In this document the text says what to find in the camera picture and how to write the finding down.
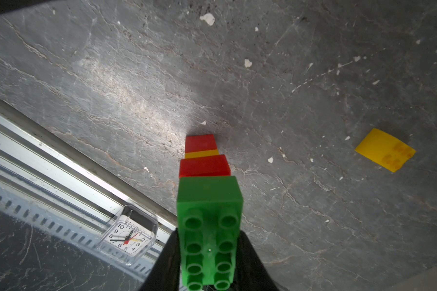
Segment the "small red lego brick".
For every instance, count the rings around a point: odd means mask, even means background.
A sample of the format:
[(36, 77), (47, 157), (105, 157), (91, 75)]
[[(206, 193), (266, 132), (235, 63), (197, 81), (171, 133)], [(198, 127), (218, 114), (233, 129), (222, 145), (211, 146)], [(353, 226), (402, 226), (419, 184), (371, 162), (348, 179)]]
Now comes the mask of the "small red lego brick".
[(204, 152), (217, 150), (217, 144), (213, 134), (187, 136), (185, 141), (185, 153)]

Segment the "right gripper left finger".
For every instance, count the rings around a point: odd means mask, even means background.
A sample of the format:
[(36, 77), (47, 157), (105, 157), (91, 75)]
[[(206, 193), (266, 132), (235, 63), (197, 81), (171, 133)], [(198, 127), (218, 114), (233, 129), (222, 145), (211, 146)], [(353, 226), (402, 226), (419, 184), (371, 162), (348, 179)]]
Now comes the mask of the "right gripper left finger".
[(180, 264), (180, 240), (176, 229), (139, 291), (179, 291)]

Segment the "yellow sloped lego brick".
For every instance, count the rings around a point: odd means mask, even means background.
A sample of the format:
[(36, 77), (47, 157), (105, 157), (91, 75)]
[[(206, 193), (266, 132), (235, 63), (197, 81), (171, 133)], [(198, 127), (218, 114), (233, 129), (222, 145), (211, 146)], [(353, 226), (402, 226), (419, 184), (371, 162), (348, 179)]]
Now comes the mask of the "yellow sloped lego brick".
[(416, 154), (409, 145), (379, 129), (372, 129), (355, 151), (393, 173)]

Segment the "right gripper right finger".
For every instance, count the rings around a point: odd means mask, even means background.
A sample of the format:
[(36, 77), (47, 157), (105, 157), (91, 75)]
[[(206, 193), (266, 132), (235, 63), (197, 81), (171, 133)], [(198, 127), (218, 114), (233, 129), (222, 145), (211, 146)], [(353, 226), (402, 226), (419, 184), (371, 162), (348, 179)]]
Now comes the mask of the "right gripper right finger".
[(244, 231), (240, 231), (235, 267), (235, 290), (237, 291), (278, 291), (274, 281), (256, 253)]

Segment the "green lego brick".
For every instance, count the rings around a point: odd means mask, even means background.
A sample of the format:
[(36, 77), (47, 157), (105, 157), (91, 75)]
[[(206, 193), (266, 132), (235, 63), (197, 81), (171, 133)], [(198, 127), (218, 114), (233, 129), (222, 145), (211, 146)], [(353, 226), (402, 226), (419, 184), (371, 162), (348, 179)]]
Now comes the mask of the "green lego brick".
[(244, 199), (236, 177), (183, 177), (177, 196), (182, 281), (227, 290), (234, 279)]

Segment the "long red lego brick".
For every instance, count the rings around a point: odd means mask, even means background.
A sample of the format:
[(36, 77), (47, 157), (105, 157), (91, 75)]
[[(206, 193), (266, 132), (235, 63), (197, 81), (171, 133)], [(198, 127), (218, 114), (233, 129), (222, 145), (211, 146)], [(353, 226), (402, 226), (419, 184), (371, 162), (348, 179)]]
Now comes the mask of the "long red lego brick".
[(179, 178), (225, 177), (230, 175), (231, 169), (225, 155), (182, 159), (180, 161)]

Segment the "small yellow lego brick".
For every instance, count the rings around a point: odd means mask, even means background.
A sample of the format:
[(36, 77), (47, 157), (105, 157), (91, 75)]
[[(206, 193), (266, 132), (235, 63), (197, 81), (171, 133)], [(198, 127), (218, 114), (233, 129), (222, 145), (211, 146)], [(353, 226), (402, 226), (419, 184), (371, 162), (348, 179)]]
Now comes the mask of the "small yellow lego brick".
[(185, 153), (185, 159), (203, 158), (203, 157), (216, 156), (216, 155), (220, 155), (217, 149), (204, 150), (204, 151)]

